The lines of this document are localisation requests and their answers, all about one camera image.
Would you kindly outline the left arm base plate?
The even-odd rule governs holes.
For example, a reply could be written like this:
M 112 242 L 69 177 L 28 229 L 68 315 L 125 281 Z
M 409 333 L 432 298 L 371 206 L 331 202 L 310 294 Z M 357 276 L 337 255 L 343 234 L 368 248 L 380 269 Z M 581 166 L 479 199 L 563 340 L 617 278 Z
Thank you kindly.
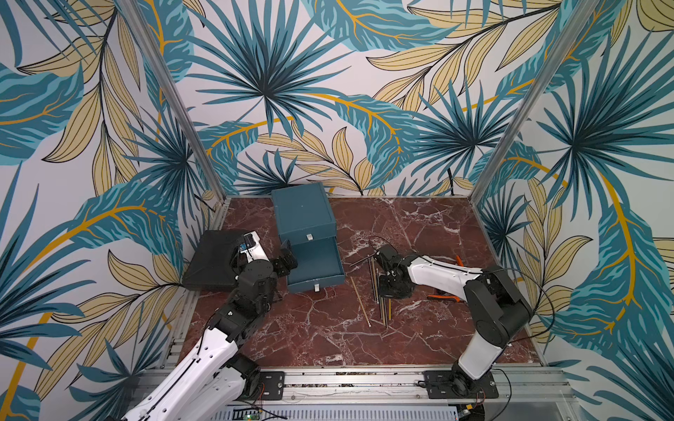
M 281 401 L 284 397 L 285 377 L 284 371 L 261 372 L 256 378 L 250 398 L 263 402 Z

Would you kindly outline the teal drawer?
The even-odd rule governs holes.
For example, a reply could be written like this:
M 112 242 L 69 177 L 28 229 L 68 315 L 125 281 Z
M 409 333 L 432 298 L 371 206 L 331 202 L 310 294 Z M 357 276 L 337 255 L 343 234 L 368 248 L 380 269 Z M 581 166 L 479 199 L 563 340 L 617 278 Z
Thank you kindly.
M 345 272 L 335 237 L 293 245 L 298 266 L 287 275 L 288 291 L 297 294 L 344 284 Z

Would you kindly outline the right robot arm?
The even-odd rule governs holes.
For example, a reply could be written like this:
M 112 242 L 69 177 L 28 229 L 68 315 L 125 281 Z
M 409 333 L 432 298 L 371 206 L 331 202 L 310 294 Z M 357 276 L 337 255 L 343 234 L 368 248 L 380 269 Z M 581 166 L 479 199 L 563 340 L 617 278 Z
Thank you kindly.
M 466 303 L 475 327 L 468 347 L 454 364 L 455 377 L 475 382 L 488 374 L 513 338 L 535 312 L 503 268 L 467 268 L 420 254 L 399 254 L 395 247 L 377 249 L 382 273 L 381 298 L 410 298 L 417 286 L 431 287 Z

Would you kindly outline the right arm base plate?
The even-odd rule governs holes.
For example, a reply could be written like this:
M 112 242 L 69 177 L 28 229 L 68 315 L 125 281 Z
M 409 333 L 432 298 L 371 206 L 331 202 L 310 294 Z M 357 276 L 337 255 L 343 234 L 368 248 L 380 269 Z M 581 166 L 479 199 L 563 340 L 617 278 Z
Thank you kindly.
M 488 371 L 477 380 L 454 370 L 428 370 L 418 382 L 428 393 L 429 399 L 493 399 L 500 393 Z

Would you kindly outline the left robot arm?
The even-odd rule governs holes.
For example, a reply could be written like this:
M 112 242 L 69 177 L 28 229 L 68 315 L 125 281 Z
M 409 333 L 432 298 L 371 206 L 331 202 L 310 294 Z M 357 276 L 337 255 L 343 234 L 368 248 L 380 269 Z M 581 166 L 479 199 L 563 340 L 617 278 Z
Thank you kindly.
M 237 286 L 205 325 L 180 364 L 122 420 L 207 420 L 220 407 L 260 387 L 260 368 L 240 352 L 270 312 L 277 281 L 298 267 L 291 242 L 275 259 L 254 259 L 238 269 Z

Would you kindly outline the teal drawer cabinet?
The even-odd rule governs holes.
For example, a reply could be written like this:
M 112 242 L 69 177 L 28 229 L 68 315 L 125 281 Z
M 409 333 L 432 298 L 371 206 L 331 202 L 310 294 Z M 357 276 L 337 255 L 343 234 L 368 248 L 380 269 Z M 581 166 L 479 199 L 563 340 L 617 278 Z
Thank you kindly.
M 335 215 L 321 182 L 276 189 L 271 197 L 281 242 L 296 246 L 337 235 Z

